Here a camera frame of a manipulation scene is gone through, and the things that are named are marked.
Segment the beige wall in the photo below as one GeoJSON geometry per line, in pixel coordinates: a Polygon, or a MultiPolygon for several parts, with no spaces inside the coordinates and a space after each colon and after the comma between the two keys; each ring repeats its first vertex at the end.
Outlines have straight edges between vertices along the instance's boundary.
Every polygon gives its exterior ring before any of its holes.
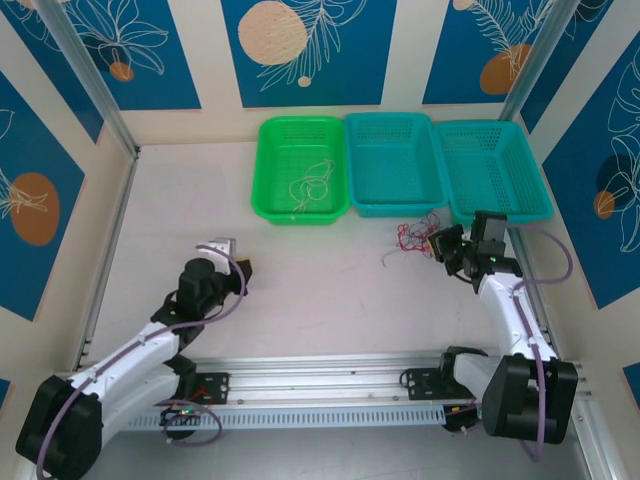
{"type": "MultiPolygon", "coordinates": [[[[573,122],[638,32],[640,2],[615,0],[530,137],[540,163],[573,122]]],[[[543,224],[570,245],[560,214],[543,224]]],[[[545,238],[526,237],[536,276],[562,275],[566,261],[545,238]]],[[[565,356],[580,359],[631,478],[640,478],[640,411],[622,368],[640,361],[640,290],[598,310],[579,263],[573,277],[545,288],[565,356]]]]}
{"type": "Polygon", "coordinates": [[[422,106],[450,0],[398,0],[379,107],[244,109],[219,0],[169,0],[200,98],[200,111],[123,112],[140,145],[254,140],[275,115],[343,116],[359,111],[422,111],[436,121],[497,118],[502,103],[422,106]]]}
{"type": "Polygon", "coordinates": [[[0,478],[9,479],[37,386],[68,369],[79,345],[128,160],[107,129],[92,142],[2,14],[0,45],[0,71],[85,173],[36,321],[0,308],[0,378],[11,381],[0,412],[0,478]]]}

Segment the plastic basket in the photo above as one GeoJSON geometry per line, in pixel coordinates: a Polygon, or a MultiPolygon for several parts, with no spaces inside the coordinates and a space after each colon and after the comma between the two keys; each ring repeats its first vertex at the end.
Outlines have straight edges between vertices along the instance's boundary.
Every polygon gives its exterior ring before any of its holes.
{"type": "Polygon", "coordinates": [[[347,115],[351,203],[364,217],[426,215],[449,201],[442,156],[429,117],[347,115]]]}
{"type": "Polygon", "coordinates": [[[349,208],[344,126],[334,117],[275,117],[260,128],[251,204],[278,225],[326,225],[349,208]]]}
{"type": "Polygon", "coordinates": [[[436,125],[456,222],[471,225],[476,210],[506,213],[526,223],[553,215],[553,206],[524,132],[513,122],[436,125]]]}

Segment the purple cable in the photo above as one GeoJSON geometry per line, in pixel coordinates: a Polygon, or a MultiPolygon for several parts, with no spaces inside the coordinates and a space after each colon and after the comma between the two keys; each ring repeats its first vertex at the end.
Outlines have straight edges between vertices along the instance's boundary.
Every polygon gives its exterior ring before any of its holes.
{"type": "MultiPolygon", "coordinates": [[[[208,325],[210,323],[222,320],[223,318],[226,318],[229,315],[231,315],[236,310],[236,308],[238,308],[238,305],[240,305],[240,302],[242,302],[242,297],[246,292],[246,280],[244,278],[244,273],[242,273],[242,269],[240,268],[240,265],[238,265],[238,262],[236,262],[231,257],[231,255],[227,255],[226,253],[218,250],[217,248],[210,247],[209,245],[199,244],[199,245],[196,245],[196,248],[202,249],[202,250],[208,250],[218,255],[222,255],[224,258],[226,258],[229,261],[229,263],[233,266],[235,271],[238,272],[238,275],[240,276],[240,295],[238,295],[238,298],[236,299],[235,303],[231,305],[231,307],[229,307],[228,310],[218,315],[209,316],[204,320],[181,323],[179,325],[173,325],[171,327],[161,328],[160,330],[157,330],[147,335],[144,338],[144,342],[148,342],[149,340],[152,340],[159,335],[162,335],[167,332],[172,332],[174,330],[179,330],[181,328],[199,327],[199,326],[208,325]]],[[[95,372],[95,376],[93,378],[97,379],[99,376],[104,374],[106,370],[111,368],[117,362],[122,360],[122,358],[126,357],[129,353],[131,353],[133,350],[135,350],[141,345],[142,345],[142,342],[140,342],[139,340],[129,345],[122,352],[115,355],[111,360],[109,360],[102,367],[97,369],[95,372]]],[[[36,463],[36,477],[38,478],[38,480],[47,480],[47,479],[53,478],[53,477],[45,477],[44,475],[44,459],[47,455],[47,451],[49,450],[51,439],[53,438],[53,435],[55,434],[58,426],[60,425],[60,422],[62,422],[62,419],[66,415],[67,411],[71,408],[71,405],[73,405],[73,403],[77,400],[80,394],[84,391],[85,388],[87,388],[91,384],[92,381],[93,381],[92,378],[87,378],[84,382],[82,382],[80,386],[76,388],[76,390],[69,396],[69,398],[67,398],[67,401],[64,402],[64,404],[56,414],[55,418],[51,422],[51,426],[49,427],[49,430],[47,430],[47,433],[44,436],[44,440],[42,441],[42,446],[40,447],[40,452],[38,453],[38,461],[36,463]]],[[[216,435],[214,438],[217,440],[219,436],[220,434],[216,435]]]]}
{"type": "Polygon", "coordinates": [[[189,400],[163,400],[162,402],[156,404],[156,406],[171,406],[171,405],[189,405],[190,407],[193,407],[196,410],[199,410],[201,413],[204,413],[205,415],[209,415],[218,424],[218,432],[215,434],[215,436],[213,436],[208,440],[203,440],[202,442],[175,441],[171,437],[169,437],[169,432],[168,432],[169,425],[171,425],[172,423],[174,423],[176,420],[180,418],[184,418],[183,415],[176,415],[175,417],[170,418],[164,424],[164,428],[162,429],[162,434],[165,436],[167,441],[171,442],[171,445],[175,445],[176,447],[182,447],[182,448],[205,447],[207,445],[211,445],[213,442],[218,440],[218,438],[220,438],[220,435],[222,435],[222,422],[220,421],[220,417],[218,417],[215,413],[213,413],[213,411],[209,410],[204,405],[200,405],[199,403],[191,402],[189,400]]]}
{"type": "MultiPolygon", "coordinates": [[[[564,282],[573,273],[573,258],[571,258],[571,252],[569,252],[569,249],[567,248],[567,246],[564,243],[562,243],[562,240],[560,240],[558,237],[556,237],[551,232],[548,232],[544,228],[536,227],[533,225],[520,225],[520,224],[513,224],[513,223],[507,223],[507,228],[521,228],[523,230],[529,230],[532,232],[541,233],[544,236],[553,240],[562,249],[565,256],[567,257],[567,272],[563,276],[558,278],[548,278],[548,279],[540,279],[540,280],[533,279],[533,278],[523,279],[513,287],[513,303],[516,306],[516,310],[518,310],[518,314],[520,315],[520,319],[522,320],[522,325],[527,331],[527,335],[529,336],[529,338],[532,338],[533,330],[531,329],[531,325],[529,325],[527,316],[525,315],[522,305],[520,304],[520,298],[515,294],[516,291],[530,285],[555,285],[555,284],[564,282]]],[[[533,350],[533,356],[536,362],[536,372],[538,376],[538,438],[536,440],[536,452],[535,453],[532,452],[529,446],[524,441],[520,442],[520,444],[522,445],[522,448],[527,453],[529,458],[531,458],[531,460],[533,460],[534,462],[539,462],[540,459],[542,458],[542,450],[544,448],[544,430],[545,430],[546,411],[547,411],[547,389],[546,389],[546,383],[544,378],[544,366],[542,364],[540,349],[538,348],[538,345],[533,344],[531,345],[531,350],[533,350]]]]}

